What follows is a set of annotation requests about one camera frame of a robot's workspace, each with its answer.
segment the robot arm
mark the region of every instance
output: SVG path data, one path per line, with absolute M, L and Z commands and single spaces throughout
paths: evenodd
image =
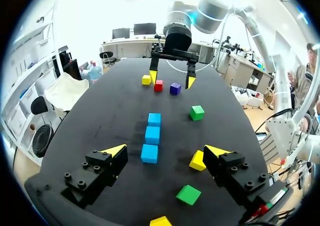
M 164 33 L 166 35 L 168 32 L 167 28 L 173 24 L 187 27 L 188 32 L 190 32 L 190 24 L 184 26 L 185 22 L 190 22 L 190 15 L 194 18 L 194 27 L 206 34 L 214 33 L 228 14 L 239 16 L 253 37 L 264 59 L 267 71 L 274 72 L 276 70 L 275 97 L 277 103 L 275 112 L 279 113 L 292 107 L 287 71 L 283 65 L 279 65 L 277 69 L 275 69 L 273 59 L 267 51 L 266 43 L 260 34 L 257 23 L 250 15 L 250 12 L 253 10 L 254 8 L 247 5 L 245 0 L 200 0 L 197 6 L 176 2 L 170 13 L 169 21 L 164 28 Z M 190 39 L 191 32 L 190 34 L 184 35 L 184 37 Z M 266 122 L 271 134 L 268 135 L 260 145 L 267 164 L 271 163 L 277 157 L 283 159 L 283 168 L 290 166 L 296 158 L 320 163 L 320 136 L 307 135 L 306 133 L 301 133 L 299 130 L 299 125 L 309 109 L 319 85 L 319 60 L 320 58 L 318 57 L 314 79 L 301 108 L 295 112 L 293 117 L 291 112 L 286 112 Z

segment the person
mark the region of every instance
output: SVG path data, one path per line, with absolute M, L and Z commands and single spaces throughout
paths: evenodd
M 299 109 L 303 104 L 303 102 L 305 101 L 311 82 L 313 80 L 313 76 L 315 74 L 315 70 L 316 70 L 317 51 L 314 49 L 314 44 L 308 43 L 306 48 L 307 48 L 309 63 L 306 66 L 300 65 L 297 68 L 295 73 L 292 73 L 292 72 L 287 73 L 288 79 L 292 87 L 294 88 L 294 91 L 291 94 L 291 103 L 294 111 Z M 309 125 L 312 125 L 310 129 L 311 129 L 311 133 L 314 134 L 318 127 L 318 121 L 315 118 L 316 113 L 314 108 L 316 108 L 318 115 L 320 115 L 319 96 L 320 96 L 320 88 L 318 87 L 314 100 L 312 101 L 310 108 L 307 112 L 307 114 L 309 114 L 310 117 L 312 118 L 312 122 L 309 122 L 309 119 L 305 117 L 303 119 L 303 124 L 300 128 L 304 132 L 307 132 Z

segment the cube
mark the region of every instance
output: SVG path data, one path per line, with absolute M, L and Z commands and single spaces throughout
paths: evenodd
M 156 80 L 154 85 L 154 91 L 162 92 L 163 86 L 164 86 L 163 80 Z
M 146 127 L 144 136 L 146 144 L 159 145 L 160 143 L 160 127 Z
M 189 205 L 194 205 L 200 194 L 201 192 L 199 190 L 191 187 L 190 185 L 186 185 L 181 189 L 176 198 Z
M 161 126 L 161 113 L 149 113 L 148 126 L 160 127 Z
M 178 95 L 181 91 L 181 85 L 178 83 L 172 83 L 170 86 L 170 94 L 172 95 Z
M 197 152 L 195 152 L 195 154 L 192 157 L 192 160 L 189 164 L 189 167 L 192 167 L 198 171 L 203 171 L 205 170 L 206 166 L 203 162 L 203 158 L 204 158 L 204 152 L 198 150 Z
M 159 217 L 150 221 L 150 226 L 172 226 L 166 216 Z
M 150 83 L 151 83 L 151 76 L 150 75 L 144 75 L 142 77 L 142 85 L 148 86 L 148 85 L 150 85 Z
M 190 117 L 192 118 L 193 121 L 198 121 L 203 119 L 205 115 L 205 111 L 202 108 L 202 106 L 192 106 L 190 110 Z
M 145 163 L 157 163 L 158 162 L 158 146 L 144 144 L 142 146 L 141 161 Z

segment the lab equipment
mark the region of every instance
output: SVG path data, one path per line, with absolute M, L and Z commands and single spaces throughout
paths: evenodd
M 155 23 L 135 24 L 133 26 L 134 35 L 154 35 L 156 33 Z
M 112 30 L 112 39 L 130 38 L 130 28 L 119 28 Z

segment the table surface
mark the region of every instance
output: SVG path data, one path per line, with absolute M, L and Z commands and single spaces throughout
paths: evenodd
M 42 161 L 41 173 L 63 182 L 64 173 L 85 161 L 91 150 L 127 144 L 128 163 L 113 187 L 107 187 L 86 210 L 121 225 L 149 225 L 167 216 L 172 225 L 236 225 L 245 209 L 225 188 L 219 188 L 207 170 L 189 167 L 205 144 L 238 150 L 258 172 L 266 173 L 256 135 L 240 104 L 212 68 L 197 72 L 185 90 L 186 74 L 159 61 L 158 79 L 164 89 L 142 86 L 150 59 L 126 59 L 116 63 L 78 100 L 55 133 Z M 186 62 L 171 62 L 181 70 Z M 181 93 L 170 95 L 173 82 Z M 191 106 L 201 105 L 204 119 L 191 121 Z M 158 163 L 144 164 L 140 155 L 149 112 L 161 113 Z M 175 198 L 186 184 L 202 193 L 193 206 Z

